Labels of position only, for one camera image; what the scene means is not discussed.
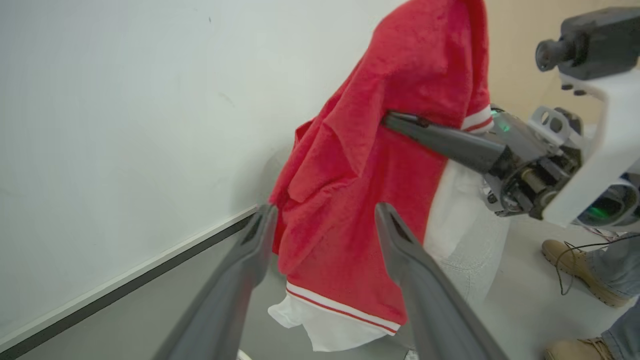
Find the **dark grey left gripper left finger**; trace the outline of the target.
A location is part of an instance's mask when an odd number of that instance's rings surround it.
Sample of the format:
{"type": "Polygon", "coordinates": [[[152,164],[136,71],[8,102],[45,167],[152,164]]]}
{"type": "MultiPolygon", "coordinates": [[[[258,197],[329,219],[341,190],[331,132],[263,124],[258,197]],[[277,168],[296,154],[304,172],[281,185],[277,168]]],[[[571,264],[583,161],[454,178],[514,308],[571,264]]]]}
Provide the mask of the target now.
{"type": "Polygon", "coordinates": [[[237,360],[250,298],[269,269],[276,206],[258,208],[152,360],[237,360]]]}

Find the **tan lace-up boot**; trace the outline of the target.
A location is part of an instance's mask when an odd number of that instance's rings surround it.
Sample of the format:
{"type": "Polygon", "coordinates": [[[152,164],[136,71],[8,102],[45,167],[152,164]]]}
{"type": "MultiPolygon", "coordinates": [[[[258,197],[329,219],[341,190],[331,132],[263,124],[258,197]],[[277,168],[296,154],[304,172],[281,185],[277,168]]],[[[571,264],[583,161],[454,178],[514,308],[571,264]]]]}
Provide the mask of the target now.
{"type": "Polygon", "coordinates": [[[544,360],[614,360],[601,337],[557,341],[546,347],[544,360]]]}
{"type": "Polygon", "coordinates": [[[567,242],[546,239],[542,242],[541,253],[555,268],[562,296],[566,296],[575,280],[579,280],[595,298],[611,308],[621,308],[634,298],[633,295],[615,291],[599,279],[594,269],[588,264],[590,255],[604,254],[603,250],[584,251],[567,242]]]}

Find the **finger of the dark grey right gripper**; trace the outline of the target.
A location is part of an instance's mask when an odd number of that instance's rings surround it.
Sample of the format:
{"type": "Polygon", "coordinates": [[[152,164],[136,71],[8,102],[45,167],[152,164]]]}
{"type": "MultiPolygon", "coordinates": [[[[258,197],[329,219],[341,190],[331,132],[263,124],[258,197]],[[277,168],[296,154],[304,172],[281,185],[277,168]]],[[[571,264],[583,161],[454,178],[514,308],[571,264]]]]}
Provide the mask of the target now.
{"type": "Polygon", "coordinates": [[[400,287],[419,360],[508,360],[397,210],[375,206],[387,274],[400,287]]]}

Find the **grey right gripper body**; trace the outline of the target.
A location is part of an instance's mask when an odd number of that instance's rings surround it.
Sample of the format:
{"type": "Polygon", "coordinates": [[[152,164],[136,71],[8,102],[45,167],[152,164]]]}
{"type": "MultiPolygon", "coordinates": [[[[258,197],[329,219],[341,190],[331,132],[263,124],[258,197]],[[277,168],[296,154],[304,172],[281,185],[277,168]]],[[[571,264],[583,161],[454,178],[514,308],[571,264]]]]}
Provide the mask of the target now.
{"type": "Polygon", "coordinates": [[[546,108],[522,121],[498,105],[490,105],[493,128],[482,135],[480,173],[486,206],[499,217],[543,211],[582,164],[585,125],[574,112],[546,108]]]}

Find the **blue jeans leg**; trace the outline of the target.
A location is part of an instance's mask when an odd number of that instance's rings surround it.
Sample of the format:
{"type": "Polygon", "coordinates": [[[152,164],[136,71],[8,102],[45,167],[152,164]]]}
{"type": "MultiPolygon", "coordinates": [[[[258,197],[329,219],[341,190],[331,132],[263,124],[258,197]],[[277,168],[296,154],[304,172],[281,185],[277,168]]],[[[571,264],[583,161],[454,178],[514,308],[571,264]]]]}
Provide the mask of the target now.
{"type": "Polygon", "coordinates": [[[601,337],[613,360],[640,360],[640,298],[601,337]]]}
{"type": "Polygon", "coordinates": [[[640,296],[640,234],[628,234],[605,249],[586,253],[589,287],[623,303],[640,296]]]}

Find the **white textured trousers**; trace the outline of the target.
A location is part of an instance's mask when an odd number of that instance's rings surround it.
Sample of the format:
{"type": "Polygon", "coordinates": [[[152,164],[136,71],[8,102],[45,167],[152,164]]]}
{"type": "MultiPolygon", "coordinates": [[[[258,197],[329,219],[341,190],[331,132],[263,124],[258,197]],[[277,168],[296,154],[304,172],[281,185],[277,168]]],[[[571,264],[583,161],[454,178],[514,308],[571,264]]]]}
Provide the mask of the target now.
{"type": "Polygon", "coordinates": [[[423,248],[473,307],[498,273],[511,221],[489,210],[482,176],[447,161],[430,205],[423,248]]]}

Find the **white and black baseboard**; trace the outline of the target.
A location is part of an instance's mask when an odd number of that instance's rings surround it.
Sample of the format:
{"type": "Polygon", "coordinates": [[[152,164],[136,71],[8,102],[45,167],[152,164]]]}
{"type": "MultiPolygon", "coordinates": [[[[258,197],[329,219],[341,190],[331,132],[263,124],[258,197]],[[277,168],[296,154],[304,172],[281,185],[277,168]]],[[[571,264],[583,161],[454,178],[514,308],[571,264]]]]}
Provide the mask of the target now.
{"type": "Polygon", "coordinates": [[[236,234],[258,209],[240,213],[172,246],[34,321],[0,338],[0,360],[17,360],[183,262],[236,234]]]}

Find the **dark grey pointed left gripper right finger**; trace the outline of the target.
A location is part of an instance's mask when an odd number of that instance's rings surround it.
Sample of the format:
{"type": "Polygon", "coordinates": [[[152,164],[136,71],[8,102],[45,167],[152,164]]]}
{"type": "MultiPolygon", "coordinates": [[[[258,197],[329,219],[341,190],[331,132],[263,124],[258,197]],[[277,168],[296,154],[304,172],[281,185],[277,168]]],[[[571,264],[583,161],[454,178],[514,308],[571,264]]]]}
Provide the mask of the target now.
{"type": "Polygon", "coordinates": [[[390,111],[382,125],[479,174],[506,173],[506,145],[486,136],[439,125],[414,114],[390,111]]]}

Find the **red shirt with white trim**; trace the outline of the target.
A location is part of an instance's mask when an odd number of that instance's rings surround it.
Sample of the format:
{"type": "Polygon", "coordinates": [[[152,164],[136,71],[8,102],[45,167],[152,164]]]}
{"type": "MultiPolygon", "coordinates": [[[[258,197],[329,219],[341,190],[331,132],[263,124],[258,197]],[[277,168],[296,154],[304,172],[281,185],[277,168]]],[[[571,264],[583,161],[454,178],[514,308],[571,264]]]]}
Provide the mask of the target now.
{"type": "Polygon", "coordinates": [[[358,64],[310,121],[270,203],[273,251],[295,300],[384,335],[407,321],[375,225],[393,205],[423,236],[446,158],[382,125],[387,112],[479,133],[490,129],[484,0],[409,0],[375,28],[358,64]]]}

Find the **white plain garment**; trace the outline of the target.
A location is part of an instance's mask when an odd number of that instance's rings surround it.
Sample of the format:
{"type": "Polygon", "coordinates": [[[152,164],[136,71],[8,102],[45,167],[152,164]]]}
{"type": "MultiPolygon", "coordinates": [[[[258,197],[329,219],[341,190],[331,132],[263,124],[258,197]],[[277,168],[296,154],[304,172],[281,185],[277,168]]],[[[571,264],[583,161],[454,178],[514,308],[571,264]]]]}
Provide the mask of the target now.
{"type": "Polygon", "coordinates": [[[339,314],[286,294],[281,303],[268,308],[269,315],[284,328],[302,326],[314,352],[334,353],[364,346],[386,337],[379,326],[339,314]]]}

